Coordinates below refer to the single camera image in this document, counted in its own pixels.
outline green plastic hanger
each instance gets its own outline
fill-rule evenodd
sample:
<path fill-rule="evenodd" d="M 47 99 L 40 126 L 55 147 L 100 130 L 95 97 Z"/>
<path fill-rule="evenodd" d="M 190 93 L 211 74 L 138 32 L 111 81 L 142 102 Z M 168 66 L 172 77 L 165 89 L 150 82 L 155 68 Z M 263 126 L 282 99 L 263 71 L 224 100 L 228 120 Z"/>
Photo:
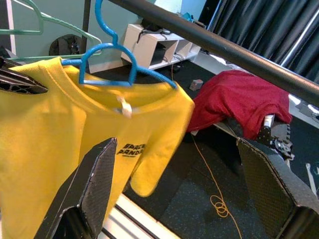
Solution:
<path fill-rule="evenodd" d="M 0 35 L 41 35 L 44 31 L 44 21 L 49 21 L 49 22 L 53 22 L 55 24 L 58 25 L 62 25 L 65 26 L 67 28 L 70 28 L 72 30 L 74 30 L 75 32 L 80 33 L 82 36 L 85 36 L 91 43 L 92 45 L 97 45 L 102 43 L 102 41 L 96 37 L 93 36 L 92 34 L 89 34 L 85 31 L 83 31 L 82 29 L 68 23 L 65 21 L 62 21 L 60 19 L 54 18 L 48 14 L 45 14 L 43 12 L 40 12 L 40 9 L 37 7 L 37 5 L 32 1 L 32 0 L 21 0 L 24 3 L 21 3 L 18 0 L 12 0 L 24 7 L 27 7 L 31 10 L 34 10 L 37 17 L 38 17 L 38 22 L 39 22 L 39 29 L 38 30 L 19 30 L 19 29 L 0 29 Z M 95 53 L 94 55 L 101 55 L 102 51 L 99 51 L 97 53 Z M 78 55 L 63 55 L 63 58 L 80 58 L 81 56 L 83 56 L 83 54 L 78 54 Z M 27 56 L 27 57 L 12 57 L 9 58 L 9 60 L 12 61 L 32 61 L 32 60 L 47 60 L 47 59 L 51 59 L 57 56 Z"/>

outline red cloth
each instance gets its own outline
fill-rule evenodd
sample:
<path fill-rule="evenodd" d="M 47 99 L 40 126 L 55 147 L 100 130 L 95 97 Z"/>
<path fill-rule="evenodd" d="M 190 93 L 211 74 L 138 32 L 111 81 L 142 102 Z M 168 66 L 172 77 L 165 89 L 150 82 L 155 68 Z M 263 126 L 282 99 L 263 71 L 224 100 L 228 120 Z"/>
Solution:
<path fill-rule="evenodd" d="M 244 137 L 255 139 L 266 115 L 275 114 L 285 123 L 292 120 L 286 91 L 238 70 L 224 71 L 211 78 L 194 102 L 187 131 L 200 130 L 232 117 L 243 127 Z"/>

